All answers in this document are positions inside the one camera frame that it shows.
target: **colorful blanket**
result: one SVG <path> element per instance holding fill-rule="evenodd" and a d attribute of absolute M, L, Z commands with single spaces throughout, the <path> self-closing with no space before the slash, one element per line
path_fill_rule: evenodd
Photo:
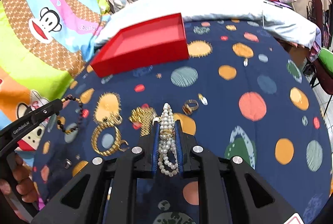
<path fill-rule="evenodd" d="M 0 129 L 55 98 L 94 54 L 108 0 L 1 0 Z M 20 142 L 36 150 L 47 121 Z"/>

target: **green cushion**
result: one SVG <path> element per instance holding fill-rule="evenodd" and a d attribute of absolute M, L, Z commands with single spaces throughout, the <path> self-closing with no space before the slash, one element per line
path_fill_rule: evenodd
<path fill-rule="evenodd" d="M 327 70 L 327 72 L 333 77 L 333 53 L 328 49 L 322 47 L 318 58 Z"/>

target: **finger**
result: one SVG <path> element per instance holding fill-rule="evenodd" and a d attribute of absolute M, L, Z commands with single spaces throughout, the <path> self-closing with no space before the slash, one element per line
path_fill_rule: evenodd
<path fill-rule="evenodd" d="M 34 183 L 31 181 L 30 178 L 22 180 L 17 186 L 16 186 L 17 192 L 19 192 L 21 195 L 26 195 L 31 190 L 34 190 Z"/>
<path fill-rule="evenodd" d="M 13 176 L 15 178 L 16 181 L 20 182 L 23 179 L 26 179 L 29 177 L 29 170 L 27 170 L 25 167 L 23 166 L 17 166 L 14 170 L 13 170 Z"/>
<path fill-rule="evenodd" d="M 23 165 L 23 159 L 18 154 L 15 155 L 15 161 L 19 166 Z"/>
<path fill-rule="evenodd" d="M 38 200 L 38 194 L 37 194 L 36 189 L 33 189 L 28 194 L 22 196 L 22 200 L 24 202 L 35 202 L 35 201 L 37 201 Z"/>
<path fill-rule="evenodd" d="M 9 195 L 11 192 L 10 185 L 2 179 L 0 179 L 0 190 L 4 195 Z"/>

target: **label sticker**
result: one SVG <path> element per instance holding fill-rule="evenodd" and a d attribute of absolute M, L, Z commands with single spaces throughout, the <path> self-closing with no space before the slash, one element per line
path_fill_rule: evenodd
<path fill-rule="evenodd" d="M 299 214 L 295 213 L 284 224 L 304 224 Z"/>

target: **white tile floor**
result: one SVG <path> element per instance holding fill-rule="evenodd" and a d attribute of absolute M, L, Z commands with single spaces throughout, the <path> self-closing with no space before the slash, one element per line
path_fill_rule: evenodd
<path fill-rule="evenodd" d="M 322 89 L 320 84 L 317 85 L 316 87 L 314 87 L 313 91 L 316 95 L 320 108 L 321 108 L 322 112 L 324 113 L 327 103 L 330 100 L 330 96 L 324 92 L 324 90 Z M 324 119 L 325 119 L 326 126 L 328 129 L 328 134 L 329 134 L 329 138 L 331 141 L 331 149 L 333 152 L 333 98 L 332 98 L 331 102 L 332 103 L 329 104 Z"/>

